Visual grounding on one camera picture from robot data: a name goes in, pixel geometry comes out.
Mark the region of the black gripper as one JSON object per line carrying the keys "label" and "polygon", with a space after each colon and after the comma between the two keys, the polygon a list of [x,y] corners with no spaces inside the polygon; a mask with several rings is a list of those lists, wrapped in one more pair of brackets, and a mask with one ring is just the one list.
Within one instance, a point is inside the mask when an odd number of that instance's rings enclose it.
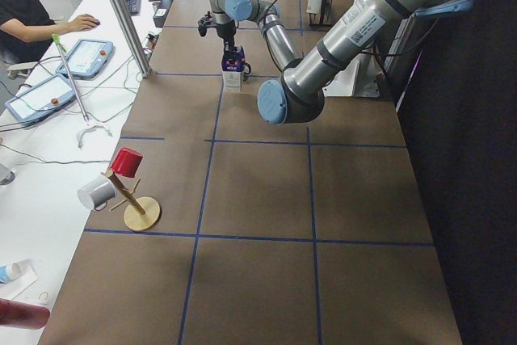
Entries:
{"label": "black gripper", "polygon": [[234,21],[228,23],[217,23],[216,33],[223,40],[224,50],[233,51],[235,47],[236,24]]}

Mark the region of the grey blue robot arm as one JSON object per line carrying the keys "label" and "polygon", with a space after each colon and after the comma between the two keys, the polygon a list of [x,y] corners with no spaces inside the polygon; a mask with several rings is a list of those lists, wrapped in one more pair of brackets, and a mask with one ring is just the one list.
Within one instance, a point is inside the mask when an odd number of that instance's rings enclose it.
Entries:
{"label": "grey blue robot arm", "polygon": [[473,0],[356,0],[305,56],[299,57],[275,7],[263,0],[209,0],[216,26],[233,21],[256,23],[280,67],[278,79],[258,91],[258,111],[269,124],[306,123],[324,107],[324,87],[344,71],[385,24],[411,15],[454,15]]}

